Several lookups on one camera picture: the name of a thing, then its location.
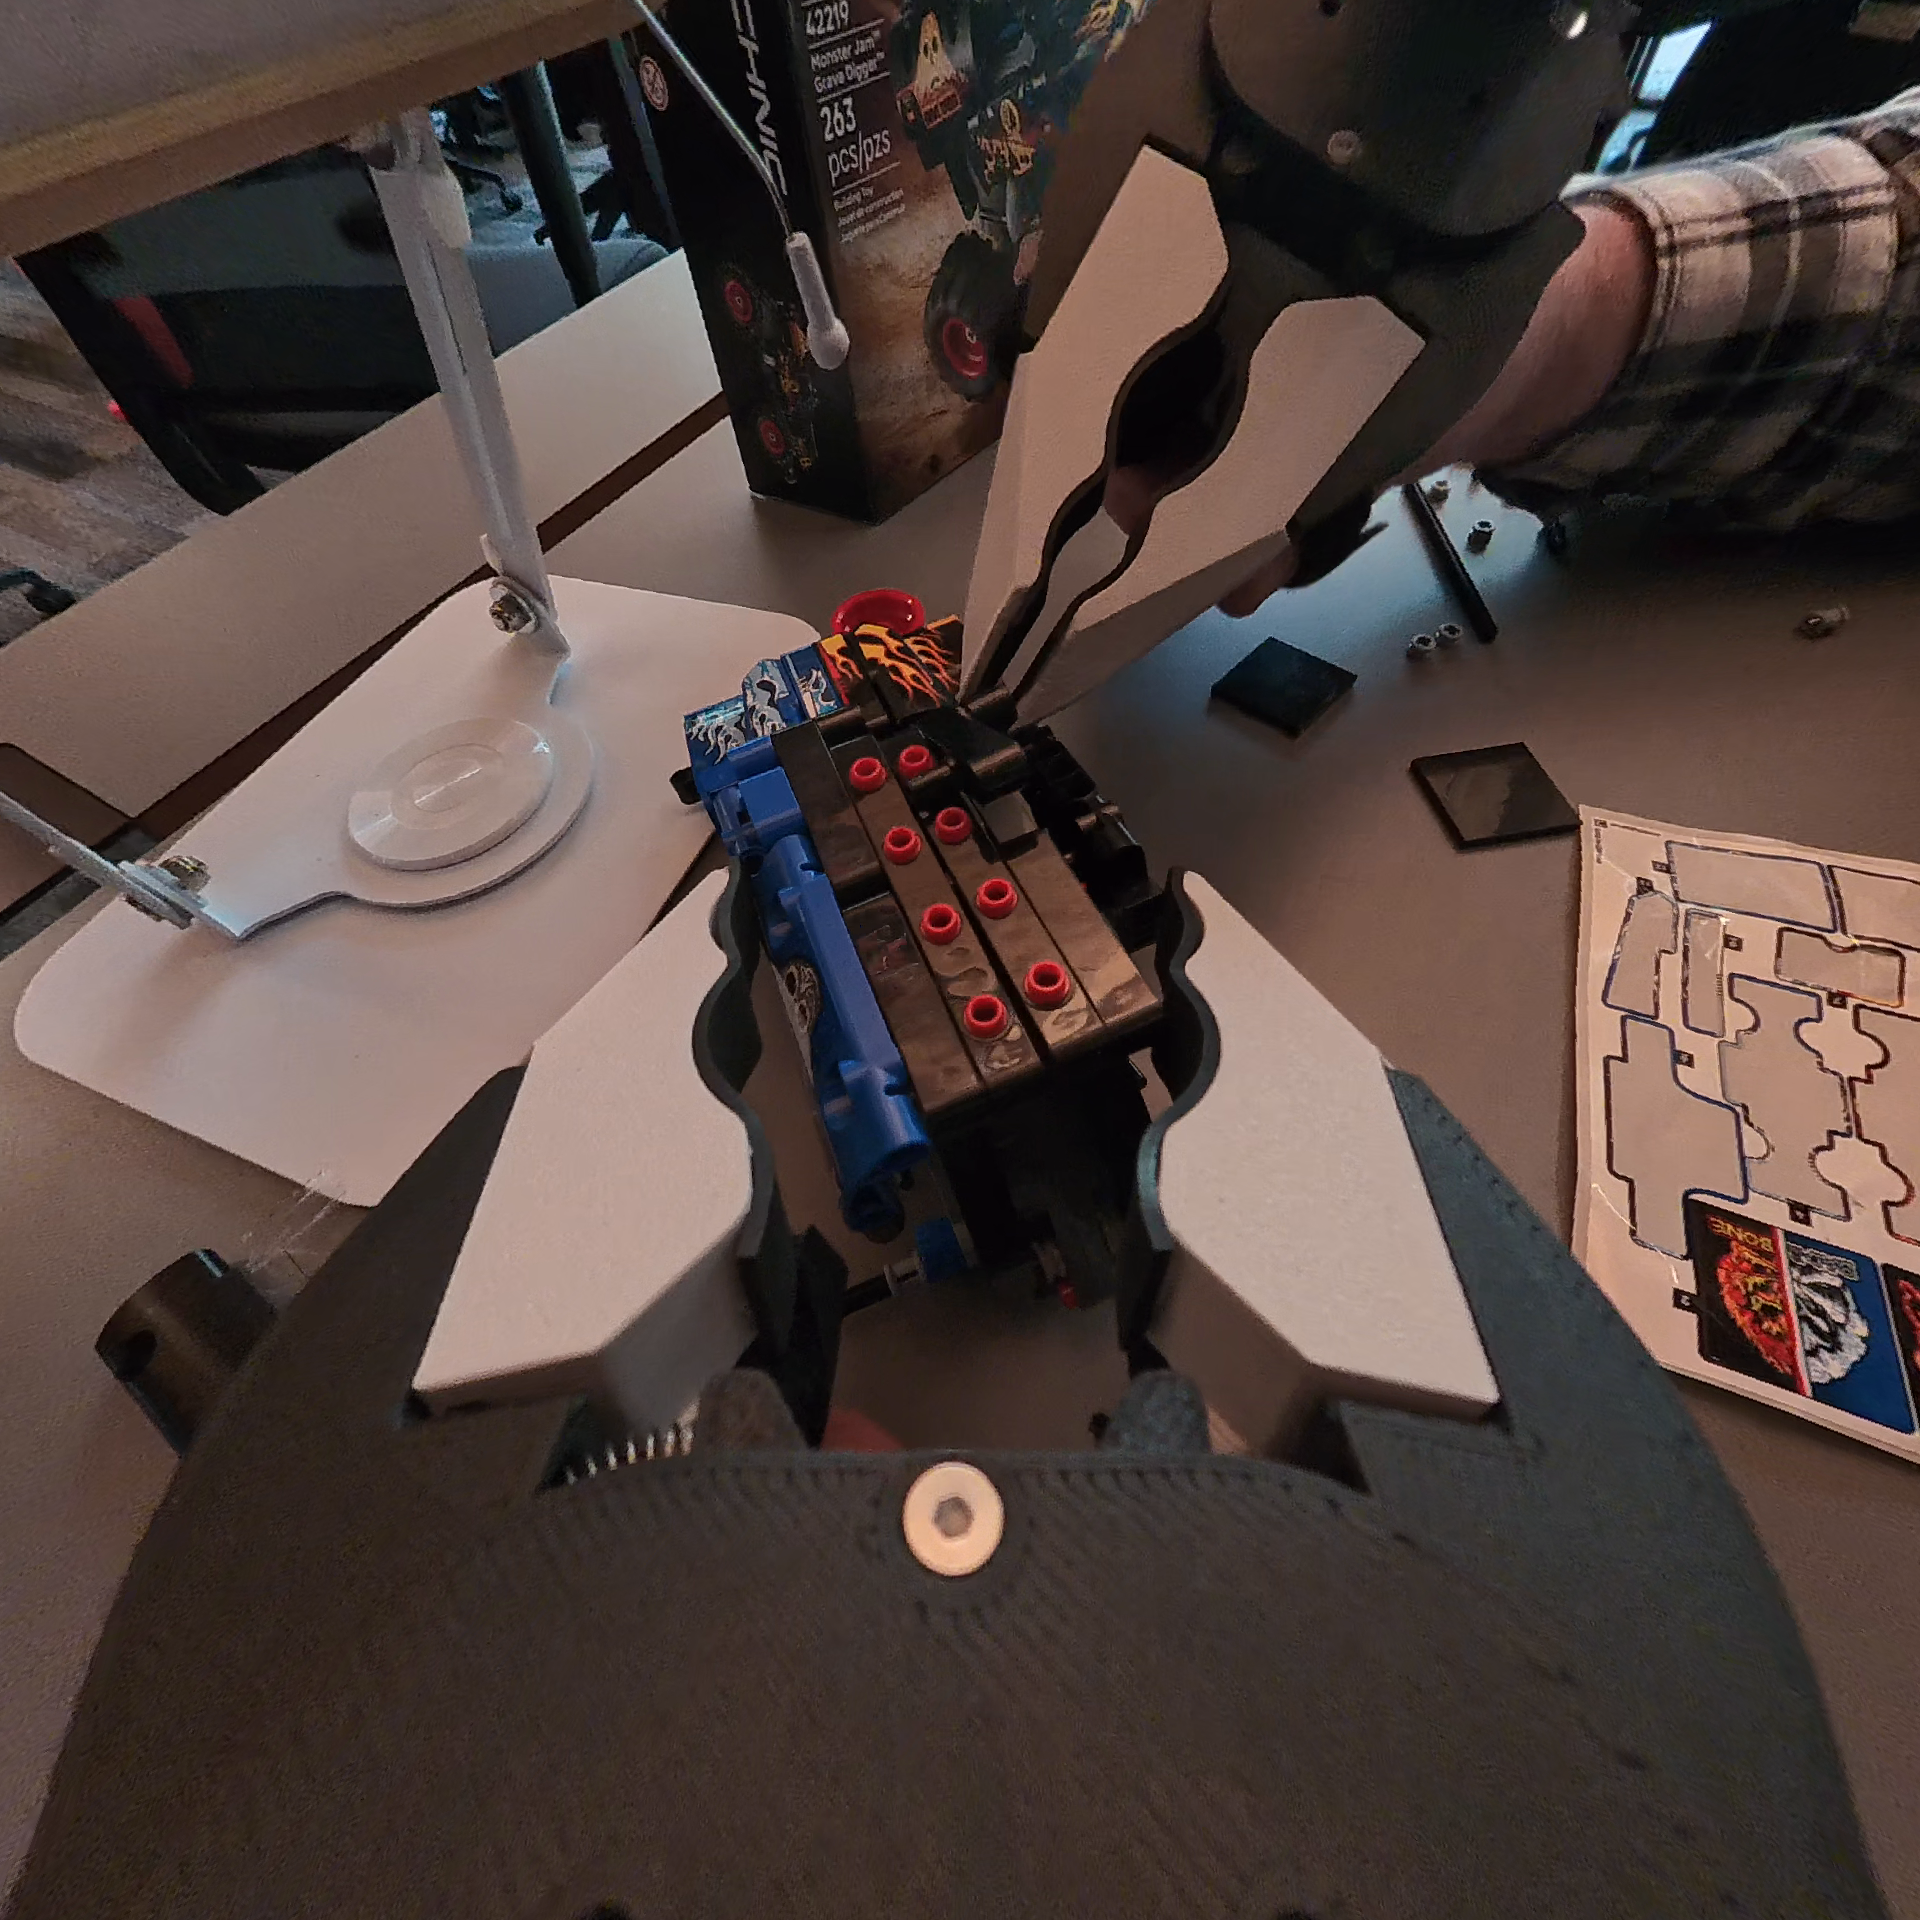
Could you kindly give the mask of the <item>clear round disc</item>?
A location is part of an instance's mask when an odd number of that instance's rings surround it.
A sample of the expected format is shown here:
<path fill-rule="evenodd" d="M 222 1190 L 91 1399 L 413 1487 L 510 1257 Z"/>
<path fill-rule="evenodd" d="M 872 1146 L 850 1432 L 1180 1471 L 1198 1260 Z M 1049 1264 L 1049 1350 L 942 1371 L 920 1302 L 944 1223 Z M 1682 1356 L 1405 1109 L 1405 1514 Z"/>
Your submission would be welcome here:
<path fill-rule="evenodd" d="M 388 872 L 442 872 L 512 836 L 545 799 L 559 756 L 544 728 L 466 717 L 387 755 L 345 803 L 352 847 Z"/>

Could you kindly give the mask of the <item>beige flat panel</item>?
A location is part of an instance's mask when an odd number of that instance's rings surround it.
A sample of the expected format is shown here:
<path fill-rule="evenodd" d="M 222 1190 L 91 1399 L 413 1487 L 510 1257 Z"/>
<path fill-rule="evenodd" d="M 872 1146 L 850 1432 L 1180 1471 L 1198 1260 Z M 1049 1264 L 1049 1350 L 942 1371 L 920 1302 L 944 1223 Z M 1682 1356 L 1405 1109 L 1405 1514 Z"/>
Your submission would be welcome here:
<path fill-rule="evenodd" d="M 3 251 L 620 33 L 629 4 L 3 4 Z"/>

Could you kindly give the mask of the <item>person's right hand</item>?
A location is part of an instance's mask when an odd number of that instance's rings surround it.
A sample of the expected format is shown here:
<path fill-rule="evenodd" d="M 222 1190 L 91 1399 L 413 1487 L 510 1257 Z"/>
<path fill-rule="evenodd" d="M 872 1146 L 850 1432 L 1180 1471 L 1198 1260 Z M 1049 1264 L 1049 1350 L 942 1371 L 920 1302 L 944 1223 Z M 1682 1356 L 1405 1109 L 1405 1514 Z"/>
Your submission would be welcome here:
<path fill-rule="evenodd" d="M 1565 438 L 1639 350 L 1654 297 L 1643 221 L 1617 199 L 1573 199 L 1583 239 L 1482 397 L 1392 483 L 1445 467 L 1515 467 Z"/>

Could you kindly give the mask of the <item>brick-built toy truck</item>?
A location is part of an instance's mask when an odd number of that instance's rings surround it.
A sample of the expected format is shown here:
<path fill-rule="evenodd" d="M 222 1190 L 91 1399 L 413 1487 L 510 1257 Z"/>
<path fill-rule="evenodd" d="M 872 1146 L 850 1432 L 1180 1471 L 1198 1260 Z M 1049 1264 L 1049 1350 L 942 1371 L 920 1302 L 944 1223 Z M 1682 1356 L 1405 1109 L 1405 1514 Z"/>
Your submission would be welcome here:
<path fill-rule="evenodd" d="M 680 732 L 845 1226 L 925 1281 L 1116 1296 L 1166 998 L 1120 807 L 1012 693 L 964 693 L 959 616 L 759 655 Z"/>

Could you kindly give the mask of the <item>scattered small brick parts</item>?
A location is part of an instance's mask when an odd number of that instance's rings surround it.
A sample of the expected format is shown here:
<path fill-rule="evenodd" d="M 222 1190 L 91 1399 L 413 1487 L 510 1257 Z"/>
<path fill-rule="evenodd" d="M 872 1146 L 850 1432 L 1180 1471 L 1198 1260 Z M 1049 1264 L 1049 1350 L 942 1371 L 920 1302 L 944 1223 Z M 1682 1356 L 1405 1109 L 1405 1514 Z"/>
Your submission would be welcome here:
<path fill-rule="evenodd" d="M 1439 510 L 1439 515 L 1440 515 L 1440 522 L 1445 522 L 1445 526 L 1448 526 L 1448 533 L 1451 533 L 1453 544 L 1459 547 L 1459 556 L 1464 556 L 1464 560 L 1467 560 L 1468 573 L 1476 575 L 1476 584 L 1482 588 L 1482 594 L 1483 594 L 1483 602 L 1487 602 L 1487 608 L 1490 608 L 1490 613 L 1492 613 L 1492 605 L 1490 605 L 1490 597 L 1487 597 L 1487 590 L 1483 590 L 1483 582 L 1482 582 L 1482 573 L 1479 573 L 1476 567 L 1483 560 L 1483 556 L 1487 556 L 1487 553 L 1492 547 L 1492 543 L 1502 536 L 1502 533 L 1501 533 L 1502 526 L 1510 526 L 1510 523 L 1522 523 L 1522 522 L 1517 522 L 1517 515 L 1492 519 L 1490 507 L 1487 507 L 1487 510 L 1476 507 L 1476 510 L 1471 510 L 1471 519 L 1458 519 L 1458 522 L 1453 522 L 1453 519 L 1448 515 L 1448 507 L 1464 507 L 1464 510 L 1467 510 L 1467 493 L 1468 493 L 1468 489 L 1479 489 L 1479 481 L 1471 481 L 1471 483 L 1459 481 L 1459 483 L 1453 487 L 1453 479 L 1448 479 L 1448 476 L 1430 476 L 1430 479 L 1423 479 L 1419 483 L 1426 487 L 1426 496 L 1435 503 L 1435 510 Z M 1555 519 L 1555 515 L 1549 515 L 1546 522 L 1538 522 L 1538 523 L 1536 523 L 1536 533 L 1532 533 L 1532 544 L 1536 544 L 1536 556 L 1538 556 L 1538 559 L 1546 559 L 1549 563 L 1555 563 L 1555 567 L 1571 563 L 1571 547 L 1573 547 L 1573 538 L 1571 538 L 1571 526 L 1566 526 L 1566 522 L 1565 522 L 1565 519 Z M 1430 629 L 1406 634 L 1406 641 L 1405 641 L 1405 655 L 1406 655 L 1406 659 L 1413 659 L 1413 663 L 1419 663 L 1419 659 L 1431 659 L 1431 655 L 1439 655 L 1440 651 L 1451 651 L 1451 647 L 1464 643 L 1464 638 L 1476 638 L 1476 634 L 1467 629 L 1464 613 L 1453 608 L 1451 590 L 1445 588 L 1445 582 L 1440 582 L 1439 575 L 1435 575 L 1435 582 L 1439 582 L 1439 590 L 1440 590 L 1445 608 L 1451 609 L 1451 616 L 1435 619 L 1435 621 L 1430 621 Z M 1795 634 L 1808 638 L 1808 641 L 1822 641 L 1822 638 L 1832 638 L 1832 634 L 1844 630 L 1844 625 L 1845 625 L 1850 619 L 1853 619 L 1853 609 L 1850 609 L 1845 605 L 1825 605 L 1825 608 L 1813 608 L 1813 609 L 1807 609 L 1807 613 L 1795 621 Z"/>

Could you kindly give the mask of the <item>clear plastic wrap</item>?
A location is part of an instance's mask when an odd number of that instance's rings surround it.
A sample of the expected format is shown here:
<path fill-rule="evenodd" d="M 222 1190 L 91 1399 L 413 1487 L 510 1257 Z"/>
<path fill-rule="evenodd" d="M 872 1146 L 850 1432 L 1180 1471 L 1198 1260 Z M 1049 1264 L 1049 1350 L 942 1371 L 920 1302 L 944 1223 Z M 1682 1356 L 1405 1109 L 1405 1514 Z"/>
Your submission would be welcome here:
<path fill-rule="evenodd" d="M 319 1186 L 297 1186 L 250 1223 L 224 1251 L 224 1260 L 243 1269 L 263 1293 L 289 1296 L 334 1257 L 365 1215 L 369 1209 Z"/>

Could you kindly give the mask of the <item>black office chair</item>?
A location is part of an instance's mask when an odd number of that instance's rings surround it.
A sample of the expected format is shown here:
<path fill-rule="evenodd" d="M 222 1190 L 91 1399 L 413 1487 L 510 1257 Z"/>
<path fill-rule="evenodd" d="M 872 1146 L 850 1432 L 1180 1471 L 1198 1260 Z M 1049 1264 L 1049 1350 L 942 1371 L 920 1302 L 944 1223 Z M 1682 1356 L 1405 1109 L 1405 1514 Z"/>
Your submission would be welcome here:
<path fill-rule="evenodd" d="M 319 146 L 14 253 L 161 468 L 228 515 L 435 388 L 369 168 Z"/>

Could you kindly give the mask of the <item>sticker sheet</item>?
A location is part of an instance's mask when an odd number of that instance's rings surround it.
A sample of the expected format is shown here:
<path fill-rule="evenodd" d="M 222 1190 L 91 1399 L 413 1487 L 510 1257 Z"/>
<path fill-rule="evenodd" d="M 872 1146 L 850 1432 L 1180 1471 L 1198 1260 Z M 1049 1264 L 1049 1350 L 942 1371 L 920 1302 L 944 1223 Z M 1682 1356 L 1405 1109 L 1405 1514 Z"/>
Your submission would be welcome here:
<path fill-rule="evenodd" d="M 1918 1460 L 1918 866 L 1578 811 L 1573 1251 L 1692 1380 Z"/>

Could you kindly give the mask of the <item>long black axle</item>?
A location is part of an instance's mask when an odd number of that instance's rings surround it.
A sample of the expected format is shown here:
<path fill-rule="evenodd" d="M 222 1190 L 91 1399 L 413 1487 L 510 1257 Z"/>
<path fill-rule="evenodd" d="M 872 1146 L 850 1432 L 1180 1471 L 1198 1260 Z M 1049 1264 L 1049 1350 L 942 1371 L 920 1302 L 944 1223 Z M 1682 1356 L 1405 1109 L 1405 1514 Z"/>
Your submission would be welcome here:
<path fill-rule="evenodd" d="M 1413 523 L 1413 531 L 1419 533 L 1419 543 L 1435 567 L 1435 575 L 1445 582 L 1445 588 L 1451 590 L 1453 608 L 1464 613 L 1467 629 L 1482 641 L 1490 643 L 1501 634 L 1501 625 L 1482 594 L 1482 588 L 1476 584 L 1476 575 L 1468 573 L 1459 547 L 1453 544 L 1435 503 L 1426 496 L 1426 487 L 1419 481 L 1405 481 L 1400 487 L 1400 499 L 1405 499 L 1405 513 Z"/>

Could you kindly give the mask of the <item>black cylinder part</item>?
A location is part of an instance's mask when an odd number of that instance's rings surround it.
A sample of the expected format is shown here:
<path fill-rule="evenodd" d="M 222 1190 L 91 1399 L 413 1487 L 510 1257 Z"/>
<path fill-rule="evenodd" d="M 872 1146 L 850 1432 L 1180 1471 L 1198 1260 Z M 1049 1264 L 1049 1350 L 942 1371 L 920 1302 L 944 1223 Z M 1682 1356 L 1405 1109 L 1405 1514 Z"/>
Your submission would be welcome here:
<path fill-rule="evenodd" d="M 274 1320 L 277 1306 L 247 1269 L 188 1251 L 108 1315 L 96 1351 L 161 1440 L 188 1454 Z"/>

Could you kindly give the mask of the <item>white stand with base plate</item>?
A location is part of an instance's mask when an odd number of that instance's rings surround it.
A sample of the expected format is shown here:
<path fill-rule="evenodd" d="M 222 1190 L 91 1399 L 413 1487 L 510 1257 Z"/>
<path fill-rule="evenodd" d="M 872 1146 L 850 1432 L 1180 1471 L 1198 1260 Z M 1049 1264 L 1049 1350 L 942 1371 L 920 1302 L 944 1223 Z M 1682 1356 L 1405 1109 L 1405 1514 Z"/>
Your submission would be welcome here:
<path fill-rule="evenodd" d="M 348 1204 L 498 1071 L 531 1058 L 644 938 L 704 840 L 667 773 L 680 715 L 787 613 L 548 578 L 466 267 L 466 211 L 428 117 L 369 154 L 424 325 L 489 575 L 435 608 L 159 864 L 96 864 L 116 905 L 27 983 L 18 1051 L 184 1133 Z M 409 738 L 503 715 L 545 732 L 541 810 L 442 872 L 388 872 L 345 803 Z"/>

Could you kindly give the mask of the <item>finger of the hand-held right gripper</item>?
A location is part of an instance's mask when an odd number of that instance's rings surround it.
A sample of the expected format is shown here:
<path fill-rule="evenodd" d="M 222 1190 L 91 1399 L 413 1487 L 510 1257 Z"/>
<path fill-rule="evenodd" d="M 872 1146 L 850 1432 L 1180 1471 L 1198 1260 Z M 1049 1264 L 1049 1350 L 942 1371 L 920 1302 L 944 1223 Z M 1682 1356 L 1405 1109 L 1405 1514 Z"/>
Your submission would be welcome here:
<path fill-rule="evenodd" d="M 1042 609 L 1049 567 L 1100 507 L 1120 403 L 1166 350 L 1217 317 L 1233 267 L 1277 288 L 1277 249 L 1221 222 L 1211 184 L 1145 146 L 1015 366 L 964 613 L 964 693 L 991 691 Z"/>
<path fill-rule="evenodd" d="M 1250 353 L 1223 450 L 1158 499 L 1134 559 L 1076 605 L 1015 697 L 1020 717 L 1068 708 L 1265 563 L 1419 350 L 1373 297 L 1289 304 Z"/>

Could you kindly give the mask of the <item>black toy set box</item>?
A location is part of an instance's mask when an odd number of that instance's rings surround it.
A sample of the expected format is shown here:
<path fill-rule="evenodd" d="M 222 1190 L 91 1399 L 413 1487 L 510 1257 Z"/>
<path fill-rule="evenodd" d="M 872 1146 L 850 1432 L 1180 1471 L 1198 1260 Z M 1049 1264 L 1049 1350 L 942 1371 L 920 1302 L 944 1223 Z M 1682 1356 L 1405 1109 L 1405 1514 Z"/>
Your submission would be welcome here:
<path fill-rule="evenodd" d="M 1145 4 L 650 4 L 749 489 L 877 522 L 992 444 L 1055 146 Z"/>

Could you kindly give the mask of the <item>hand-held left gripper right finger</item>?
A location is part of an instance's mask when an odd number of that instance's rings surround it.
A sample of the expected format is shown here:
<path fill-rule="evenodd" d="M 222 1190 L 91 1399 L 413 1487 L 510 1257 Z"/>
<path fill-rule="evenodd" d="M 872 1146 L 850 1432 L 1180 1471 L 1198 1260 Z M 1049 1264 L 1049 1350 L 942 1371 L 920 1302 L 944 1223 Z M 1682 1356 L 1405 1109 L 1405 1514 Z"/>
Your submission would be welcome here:
<path fill-rule="evenodd" d="M 1321 1404 L 1479 1420 L 1497 1376 L 1390 1071 L 1198 875 L 1171 872 L 1120 1333 L 1247 1446 Z"/>

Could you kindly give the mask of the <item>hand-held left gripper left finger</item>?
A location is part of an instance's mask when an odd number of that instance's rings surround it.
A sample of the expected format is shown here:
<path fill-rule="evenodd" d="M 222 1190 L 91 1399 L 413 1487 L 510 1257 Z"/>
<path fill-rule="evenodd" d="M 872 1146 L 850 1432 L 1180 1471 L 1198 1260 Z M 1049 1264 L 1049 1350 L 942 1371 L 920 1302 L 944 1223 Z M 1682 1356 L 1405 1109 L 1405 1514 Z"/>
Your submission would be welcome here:
<path fill-rule="evenodd" d="M 665 1426 L 740 1362 L 822 1426 L 839 1260 L 782 1215 L 745 1100 L 756 917 L 704 876 L 534 1045 L 413 1392 Z"/>

